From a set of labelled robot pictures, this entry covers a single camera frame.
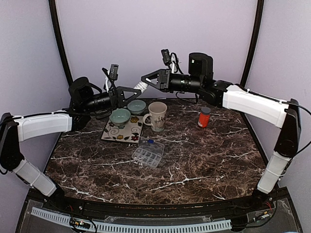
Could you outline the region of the small white pill bottle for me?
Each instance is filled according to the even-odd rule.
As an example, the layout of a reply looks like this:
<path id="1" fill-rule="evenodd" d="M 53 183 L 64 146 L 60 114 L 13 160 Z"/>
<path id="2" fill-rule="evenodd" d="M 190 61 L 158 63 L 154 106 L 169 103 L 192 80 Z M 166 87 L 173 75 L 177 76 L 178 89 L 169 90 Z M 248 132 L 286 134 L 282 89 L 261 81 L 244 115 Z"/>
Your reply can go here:
<path id="1" fill-rule="evenodd" d="M 134 89 L 140 90 L 141 93 L 143 94 L 147 90 L 148 86 L 149 85 L 147 83 L 144 83 L 143 81 L 141 81 L 134 87 Z"/>

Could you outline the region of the orange pill bottle grey cap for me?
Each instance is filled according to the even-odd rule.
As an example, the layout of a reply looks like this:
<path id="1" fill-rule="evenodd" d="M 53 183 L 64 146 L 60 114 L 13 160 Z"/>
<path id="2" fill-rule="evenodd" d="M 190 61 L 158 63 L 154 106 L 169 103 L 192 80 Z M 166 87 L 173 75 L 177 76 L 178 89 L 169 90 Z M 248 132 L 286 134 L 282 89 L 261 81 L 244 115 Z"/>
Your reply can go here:
<path id="1" fill-rule="evenodd" d="M 209 118 L 210 118 L 211 109 L 209 107 L 202 107 L 201 112 L 198 119 L 198 125 L 201 128 L 206 128 L 208 126 Z"/>

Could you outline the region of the clear plastic pill organizer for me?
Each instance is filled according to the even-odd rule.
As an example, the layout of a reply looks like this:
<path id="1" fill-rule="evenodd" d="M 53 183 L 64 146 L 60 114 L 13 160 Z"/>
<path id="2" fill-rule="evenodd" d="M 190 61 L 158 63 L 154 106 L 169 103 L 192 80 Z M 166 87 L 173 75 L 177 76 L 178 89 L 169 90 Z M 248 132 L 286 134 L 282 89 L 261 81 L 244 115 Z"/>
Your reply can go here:
<path id="1" fill-rule="evenodd" d="M 138 147 L 132 154 L 132 159 L 143 165 L 156 168 L 162 159 L 164 148 L 164 144 L 141 136 L 138 140 Z"/>

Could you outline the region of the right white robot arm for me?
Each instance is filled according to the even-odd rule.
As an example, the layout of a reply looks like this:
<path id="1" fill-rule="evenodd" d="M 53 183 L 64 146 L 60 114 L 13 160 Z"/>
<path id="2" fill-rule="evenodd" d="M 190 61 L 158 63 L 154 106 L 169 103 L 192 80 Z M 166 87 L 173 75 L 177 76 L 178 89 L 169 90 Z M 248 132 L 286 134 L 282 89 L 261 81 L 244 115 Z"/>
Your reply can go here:
<path id="1" fill-rule="evenodd" d="M 280 128 L 280 134 L 268 165 L 257 184 L 257 193 L 248 199 L 248 207 L 259 210 L 283 175 L 290 161 L 298 154 L 301 121 L 298 102 L 278 100 L 245 89 L 239 84 L 213 79 L 213 59 L 204 53 L 189 54 L 188 73 L 181 74 L 177 62 L 171 61 L 167 50 L 162 50 L 167 69 L 159 69 L 141 80 L 162 92 L 195 93 L 208 104 L 236 110 L 263 119 Z"/>

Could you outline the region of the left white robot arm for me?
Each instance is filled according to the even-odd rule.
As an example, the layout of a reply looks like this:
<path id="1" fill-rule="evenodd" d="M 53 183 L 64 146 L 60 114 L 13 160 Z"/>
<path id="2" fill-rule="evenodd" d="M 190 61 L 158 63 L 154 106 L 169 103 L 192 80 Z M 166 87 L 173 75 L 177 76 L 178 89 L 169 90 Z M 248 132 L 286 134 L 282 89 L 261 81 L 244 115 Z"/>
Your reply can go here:
<path id="1" fill-rule="evenodd" d="M 139 82 L 134 88 L 116 87 L 112 84 L 104 92 L 90 83 L 87 77 L 80 77 L 69 87 L 71 99 L 67 109 L 28 116 L 3 114 L 0 120 L 1 174 L 15 173 L 31 187 L 49 197 L 50 205 L 57 211 L 65 211 L 69 202 L 62 196 L 62 188 L 24 157 L 19 144 L 43 135 L 81 130 L 97 111 L 108 114 L 116 108 L 125 107 L 146 91 L 147 87 L 144 82 Z"/>

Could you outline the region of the blue striped ceramic bowl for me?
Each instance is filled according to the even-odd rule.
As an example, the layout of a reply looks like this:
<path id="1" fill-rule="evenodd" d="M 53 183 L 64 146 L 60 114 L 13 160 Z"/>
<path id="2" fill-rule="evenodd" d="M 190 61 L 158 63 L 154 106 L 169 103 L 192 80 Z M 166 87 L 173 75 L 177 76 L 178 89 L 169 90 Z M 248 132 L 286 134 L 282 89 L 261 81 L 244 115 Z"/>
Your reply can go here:
<path id="1" fill-rule="evenodd" d="M 146 109 L 146 102 L 144 102 L 143 100 L 133 100 L 127 104 L 127 109 L 133 115 L 140 115 Z"/>

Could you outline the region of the light green ceramic bowl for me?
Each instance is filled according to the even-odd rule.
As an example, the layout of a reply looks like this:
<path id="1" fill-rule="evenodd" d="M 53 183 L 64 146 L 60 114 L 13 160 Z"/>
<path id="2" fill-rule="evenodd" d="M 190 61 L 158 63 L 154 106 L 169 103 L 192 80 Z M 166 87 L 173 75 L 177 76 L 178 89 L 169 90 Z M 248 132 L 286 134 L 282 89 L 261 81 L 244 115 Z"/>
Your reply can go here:
<path id="1" fill-rule="evenodd" d="M 111 115 L 109 116 L 110 121 L 119 129 L 123 129 L 130 118 L 130 111 L 124 108 L 112 111 Z"/>

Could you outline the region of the cream ceramic mug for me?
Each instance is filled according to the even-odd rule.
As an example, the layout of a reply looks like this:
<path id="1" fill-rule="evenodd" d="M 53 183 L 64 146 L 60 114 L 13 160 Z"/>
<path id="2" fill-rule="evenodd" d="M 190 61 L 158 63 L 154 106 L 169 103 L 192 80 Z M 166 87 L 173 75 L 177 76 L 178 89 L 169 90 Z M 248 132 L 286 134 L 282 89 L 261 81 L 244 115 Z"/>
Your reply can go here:
<path id="1" fill-rule="evenodd" d="M 149 113 L 143 117 L 143 123 L 151 126 L 154 132 L 161 132 L 165 128 L 165 117 L 167 112 L 167 105 L 163 102 L 152 102 L 148 106 Z"/>

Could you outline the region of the floral rectangular ceramic plate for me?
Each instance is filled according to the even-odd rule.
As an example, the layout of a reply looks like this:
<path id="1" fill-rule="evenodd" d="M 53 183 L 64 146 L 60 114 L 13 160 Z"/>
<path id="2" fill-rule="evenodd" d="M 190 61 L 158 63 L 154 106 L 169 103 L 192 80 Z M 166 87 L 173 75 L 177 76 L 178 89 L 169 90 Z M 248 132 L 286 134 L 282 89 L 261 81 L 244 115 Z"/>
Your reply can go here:
<path id="1" fill-rule="evenodd" d="M 124 143 L 138 143 L 143 126 L 143 116 L 131 116 L 124 128 L 119 129 L 109 120 L 104 128 L 101 140 Z"/>

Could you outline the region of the right black frame post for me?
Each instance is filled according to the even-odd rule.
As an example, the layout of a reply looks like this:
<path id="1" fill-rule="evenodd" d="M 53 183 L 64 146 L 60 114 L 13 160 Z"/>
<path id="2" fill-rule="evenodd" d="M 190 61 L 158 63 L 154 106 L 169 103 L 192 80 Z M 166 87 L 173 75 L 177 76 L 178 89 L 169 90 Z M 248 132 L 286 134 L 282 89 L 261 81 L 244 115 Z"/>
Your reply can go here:
<path id="1" fill-rule="evenodd" d="M 245 61 L 245 66 L 244 66 L 241 81 L 240 81 L 240 85 L 242 85 L 243 87 L 246 86 L 248 76 L 250 73 L 250 69 L 251 69 L 251 65 L 253 62 L 255 50 L 257 47 L 257 41 L 258 41 L 261 20 L 262 20 L 262 15 L 263 15 L 263 8 L 264 8 L 264 0 L 257 0 L 257 7 L 256 7 L 251 40 L 249 44 L 249 50 L 248 50 L 247 58 Z"/>

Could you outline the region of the black frame post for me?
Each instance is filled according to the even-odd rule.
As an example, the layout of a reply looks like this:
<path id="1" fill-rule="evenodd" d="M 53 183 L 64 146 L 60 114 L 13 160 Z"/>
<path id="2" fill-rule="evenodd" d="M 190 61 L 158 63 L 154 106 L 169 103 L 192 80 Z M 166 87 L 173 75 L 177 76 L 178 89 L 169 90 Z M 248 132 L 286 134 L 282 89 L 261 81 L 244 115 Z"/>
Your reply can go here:
<path id="1" fill-rule="evenodd" d="M 66 51 L 65 51 L 65 46 L 63 43 L 63 38 L 62 38 L 62 33 L 61 33 L 60 23 L 59 23 L 59 19 L 58 19 L 58 13 L 57 13 L 57 7 L 56 7 L 56 1 L 55 0 L 49 0 L 49 8 L 50 8 L 52 26 L 53 26 L 53 30 L 54 30 L 54 36 L 55 36 L 56 44 L 58 47 L 59 56 L 61 59 L 61 63 L 63 66 L 63 70 L 65 73 L 65 77 L 66 77 L 68 86 L 71 86 L 71 84 L 73 83 L 73 78 L 72 78 L 71 70 L 69 67 L 68 58 L 67 58 Z"/>
<path id="2" fill-rule="evenodd" d="M 262 20 L 262 15 L 263 15 L 263 8 L 264 8 L 264 0 L 257 0 L 257 7 L 256 7 L 251 40 L 249 44 L 249 50 L 248 50 L 247 58 L 245 61 L 245 66 L 244 66 L 241 81 L 240 81 L 240 85 L 242 85 L 243 87 L 246 86 L 248 76 L 250 73 L 250 69 L 251 69 L 251 65 L 253 62 L 255 50 L 257 47 L 257 41 L 258 41 L 261 20 Z"/>

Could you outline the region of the left black frame post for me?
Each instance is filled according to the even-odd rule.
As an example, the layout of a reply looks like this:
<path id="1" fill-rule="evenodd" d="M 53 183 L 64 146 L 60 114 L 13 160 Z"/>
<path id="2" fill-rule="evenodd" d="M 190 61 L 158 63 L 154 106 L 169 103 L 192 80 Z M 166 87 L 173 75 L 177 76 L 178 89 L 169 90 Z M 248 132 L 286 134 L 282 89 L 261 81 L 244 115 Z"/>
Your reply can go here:
<path id="1" fill-rule="evenodd" d="M 50 8 L 52 26 L 53 26 L 53 30 L 54 30 L 54 36 L 55 36 L 56 44 L 58 47 L 59 56 L 61 59 L 61 63 L 63 66 L 63 70 L 65 73 L 65 77 L 66 77 L 68 86 L 71 86 L 71 84 L 73 83 L 73 78 L 72 78 L 71 70 L 69 67 L 68 58 L 67 58 L 66 51 L 65 51 L 65 46 L 63 43 L 63 38 L 62 38 L 62 33 L 61 33 L 60 23 L 59 23 L 59 19 L 58 19 L 58 13 L 57 13 L 57 7 L 56 7 L 56 1 L 55 0 L 49 0 L 49 8 Z"/>

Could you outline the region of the black front rail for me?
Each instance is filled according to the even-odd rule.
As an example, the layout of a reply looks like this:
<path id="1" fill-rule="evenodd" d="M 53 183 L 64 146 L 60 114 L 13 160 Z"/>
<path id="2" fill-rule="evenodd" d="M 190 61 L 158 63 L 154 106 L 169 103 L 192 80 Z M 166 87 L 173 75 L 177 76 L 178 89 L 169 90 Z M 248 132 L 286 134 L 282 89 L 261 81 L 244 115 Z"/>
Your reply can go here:
<path id="1" fill-rule="evenodd" d="M 44 206 L 66 211 L 75 216 L 104 218 L 105 216 L 169 218 L 211 215 L 213 217 L 244 217 L 252 211 L 275 207 L 276 197 L 265 199 L 247 196 L 232 200 L 177 205 L 120 204 L 63 197 L 59 202 L 43 198 Z"/>

